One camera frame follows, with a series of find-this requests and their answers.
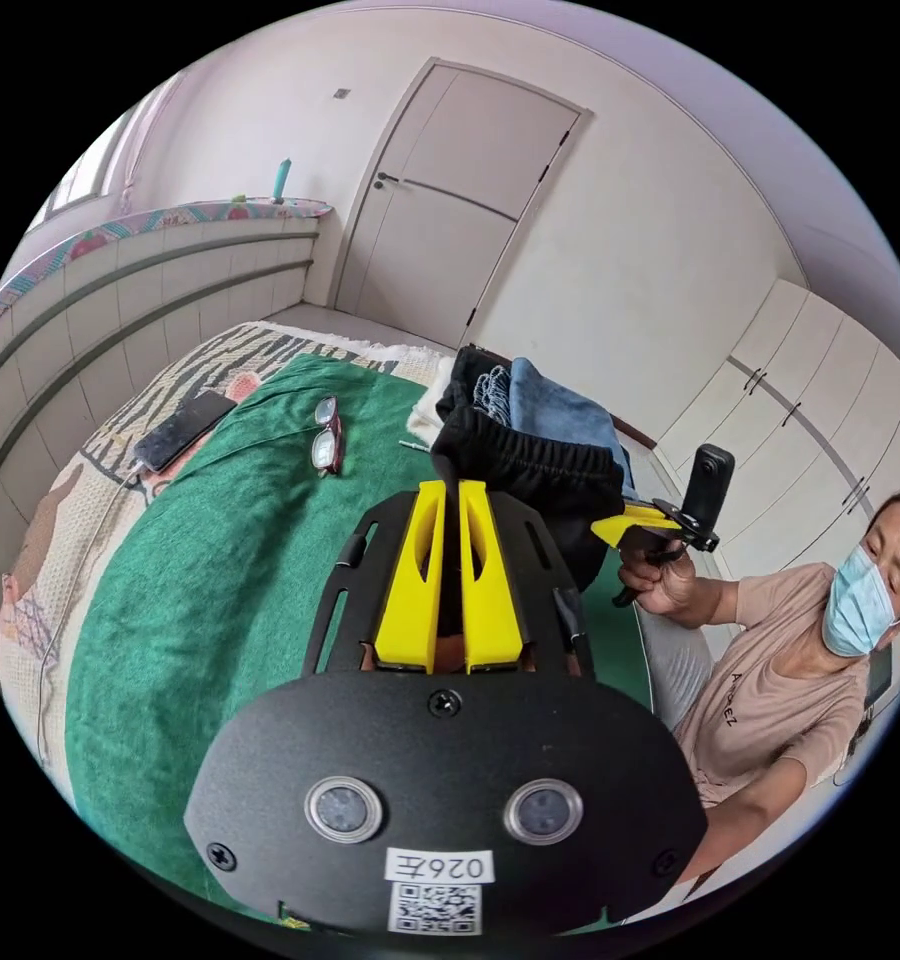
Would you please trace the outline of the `person's right hand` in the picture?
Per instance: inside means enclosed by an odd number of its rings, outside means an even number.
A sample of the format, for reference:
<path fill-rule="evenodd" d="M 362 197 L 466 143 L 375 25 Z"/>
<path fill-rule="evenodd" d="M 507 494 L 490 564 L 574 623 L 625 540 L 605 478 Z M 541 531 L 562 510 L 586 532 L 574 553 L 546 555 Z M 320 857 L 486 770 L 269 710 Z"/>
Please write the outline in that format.
<path fill-rule="evenodd" d="M 652 561 L 645 551 L 624 550 L 620 560 L 618 576 L 644 611 L 683 626 L 692 624 L 696 571 L 684 550 L 664 562 Z"/>

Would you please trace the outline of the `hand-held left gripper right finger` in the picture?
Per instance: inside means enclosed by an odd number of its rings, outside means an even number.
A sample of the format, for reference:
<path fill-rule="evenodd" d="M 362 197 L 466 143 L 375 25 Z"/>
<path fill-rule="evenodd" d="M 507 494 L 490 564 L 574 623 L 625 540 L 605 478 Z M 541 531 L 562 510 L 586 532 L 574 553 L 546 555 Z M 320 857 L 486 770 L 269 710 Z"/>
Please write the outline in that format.
<path fill-rule="evenodd" d="M 525 645 L 513 511 L 482 481 L 458 486 L 461 617 L 465 670 L 519 667 Z"/>

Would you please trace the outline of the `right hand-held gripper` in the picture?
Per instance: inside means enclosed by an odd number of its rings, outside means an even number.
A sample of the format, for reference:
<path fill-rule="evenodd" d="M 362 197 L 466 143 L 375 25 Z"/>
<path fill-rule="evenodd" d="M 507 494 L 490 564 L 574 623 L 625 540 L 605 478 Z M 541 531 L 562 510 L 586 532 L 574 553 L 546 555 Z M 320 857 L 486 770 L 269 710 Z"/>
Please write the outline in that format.
<path fill-rule="evenodd" d="M 619 555 L 624 550 L 641 550 L 655 562 L 675 559 L 680 549 L 686 555 L 690 548 L 711 552 L 718 544 L 711 521 L 660 499 L 652 503 L 626 503 L 624 515 L 595 521 L 590 529 Z M 692 608 L 700 607 L 707 598 L 701 583 L 696 575 Z M 623 586 L 613 598 L 613 605 L 625 608 L 638 604 L 634 594 Z"/>

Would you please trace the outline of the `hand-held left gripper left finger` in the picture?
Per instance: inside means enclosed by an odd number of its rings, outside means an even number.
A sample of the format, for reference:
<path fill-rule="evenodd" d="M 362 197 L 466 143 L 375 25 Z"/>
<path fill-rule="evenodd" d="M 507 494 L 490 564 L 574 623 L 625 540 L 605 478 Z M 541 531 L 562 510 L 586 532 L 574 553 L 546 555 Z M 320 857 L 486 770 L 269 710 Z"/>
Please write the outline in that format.
<path fill-rule="evenodd" d="M 419 485 L 392 570 L 374 650 L 385 669 L 432 672 L 442 583 L 446 488 Z"/>

